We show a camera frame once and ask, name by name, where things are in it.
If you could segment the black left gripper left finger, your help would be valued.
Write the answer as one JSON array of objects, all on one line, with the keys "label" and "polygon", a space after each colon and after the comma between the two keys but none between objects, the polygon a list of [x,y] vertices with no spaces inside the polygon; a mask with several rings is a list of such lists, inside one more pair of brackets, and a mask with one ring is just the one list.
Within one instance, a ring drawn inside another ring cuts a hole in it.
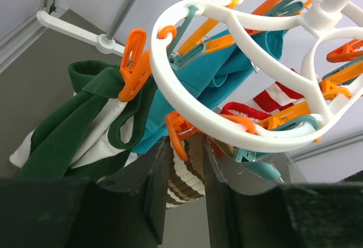
[{"label": "black left gripper left finger", "polygon": [[105,180],[1,179],[2,247],[157,247],[172,153],[161,138]]}]

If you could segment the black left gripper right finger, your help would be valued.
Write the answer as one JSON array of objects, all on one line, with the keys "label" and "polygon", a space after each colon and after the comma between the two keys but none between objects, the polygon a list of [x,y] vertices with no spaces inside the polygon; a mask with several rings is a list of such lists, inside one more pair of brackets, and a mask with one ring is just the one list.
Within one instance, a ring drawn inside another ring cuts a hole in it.
[{"label": "black left gripper right finger", "polygon": [[276,184],[203,139],[211,247],[361,247],[362,184]]}]

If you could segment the brown striped sock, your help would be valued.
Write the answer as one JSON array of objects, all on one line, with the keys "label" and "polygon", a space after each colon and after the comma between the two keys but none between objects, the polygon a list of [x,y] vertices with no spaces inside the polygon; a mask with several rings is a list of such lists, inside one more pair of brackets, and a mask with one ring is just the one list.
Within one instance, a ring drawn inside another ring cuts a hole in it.
[{"label": "brown striped sock", "polygon": [[171,209],[205,196],[203,169],[204,135],[195,133],[182,142],[188,161],[172,151],[166,208]]}]

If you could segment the orange clothes peg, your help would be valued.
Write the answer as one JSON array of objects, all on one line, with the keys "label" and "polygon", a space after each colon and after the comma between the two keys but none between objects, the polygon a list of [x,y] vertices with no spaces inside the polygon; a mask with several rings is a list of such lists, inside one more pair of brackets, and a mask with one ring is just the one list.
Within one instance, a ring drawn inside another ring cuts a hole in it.
[{"label": "orange clothes peg", "polygon": [[[325,100],[333,100],[337,94],[343,94],[347,98],[351,96],[350,91],[346,87],[334,87],[323,92],[323,97]],[[309,114],[310,110],[307,101],[303,101],[258,122],[258,125],[271,131],[297,117]]]}]

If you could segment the red white striped sock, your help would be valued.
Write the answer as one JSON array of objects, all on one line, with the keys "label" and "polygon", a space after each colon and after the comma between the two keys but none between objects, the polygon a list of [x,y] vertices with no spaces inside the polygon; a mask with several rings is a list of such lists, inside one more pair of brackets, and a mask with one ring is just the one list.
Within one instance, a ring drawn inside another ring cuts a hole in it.
[{"label": "red white striped sock", "polygon": [[303,98],[303,95],[276,81],[249,100],[247,105],[268,114],[275,114],[293,106],[296,101]]}]

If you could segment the teal blue cloth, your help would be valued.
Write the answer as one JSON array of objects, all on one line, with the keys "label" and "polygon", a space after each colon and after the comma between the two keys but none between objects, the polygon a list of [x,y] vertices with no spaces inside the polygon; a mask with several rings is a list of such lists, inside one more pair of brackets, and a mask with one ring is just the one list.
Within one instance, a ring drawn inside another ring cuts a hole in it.
[{"label": "teal blue cloth", "polygon": [[[210,110],[214,110],[253,72],[250,59],[234,44],[201,56],[176,76],[191,95]],[[172,111],[172,106],[157,90],[149,110],[144,135],[132,152],[144,154],[161,137],[168,135],[164,119]]]}]

